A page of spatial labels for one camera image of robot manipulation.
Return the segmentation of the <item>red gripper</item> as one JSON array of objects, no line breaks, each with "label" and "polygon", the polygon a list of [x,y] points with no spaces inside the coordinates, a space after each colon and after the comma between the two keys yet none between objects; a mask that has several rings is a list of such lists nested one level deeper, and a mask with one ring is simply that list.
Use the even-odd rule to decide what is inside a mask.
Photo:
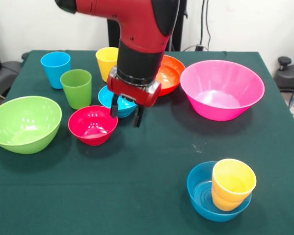
[{"label": "red gripper", "polygon": [[156,102],[160,92],[161,84],[153,81],[145,87],[134,86],[125,83],[118,78],[116,74],[109,75],[107,79],[108,89],[114,94],[111,102],[110,116],[116,118],[118,116],[118,98],[124,96],[135,102],[138,107],[136,109],[133,127],[139,128],[144,114],[144,107],[151,107]]}]

